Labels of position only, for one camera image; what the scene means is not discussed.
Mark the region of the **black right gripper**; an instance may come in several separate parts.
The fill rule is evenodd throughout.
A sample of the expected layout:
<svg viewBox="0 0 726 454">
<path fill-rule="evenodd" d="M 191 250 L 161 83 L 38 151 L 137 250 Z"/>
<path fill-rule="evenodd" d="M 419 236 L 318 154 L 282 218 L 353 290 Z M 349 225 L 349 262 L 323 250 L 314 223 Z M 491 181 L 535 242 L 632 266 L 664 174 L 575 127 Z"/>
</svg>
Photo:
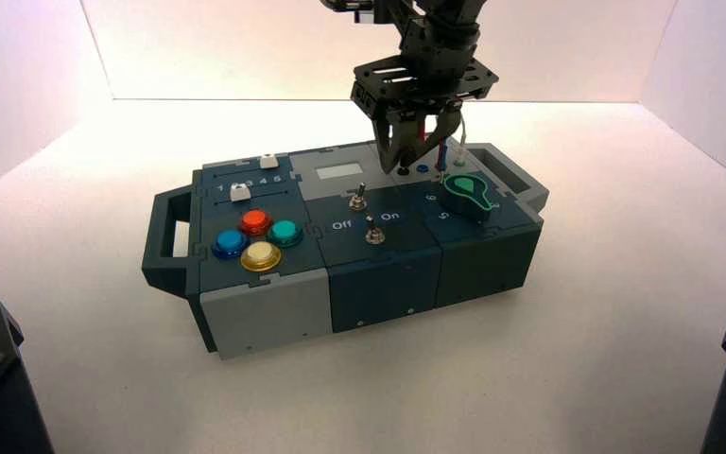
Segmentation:
<svg viewBox="0 0 726 454">
<path fill-rule="evenodd" d="M 425 138 L 428 110 L 437 112 L 456 99 L 481 99 L 499 81 L 494 71 L 474 57 L 479 37 L 478 25 L 406 25 L 401 30 L 399 54 L 354 69 L 351 100 L 371 120 L 388 109 L 417 109 L 416 159 L 420 159 L 451 136 L 462 118 L 461 108 L 436 113 L 436 128 Z M 409 131 L 408 120 L 375 121 L 384 173 L 409 166 Z"/>
</svg>

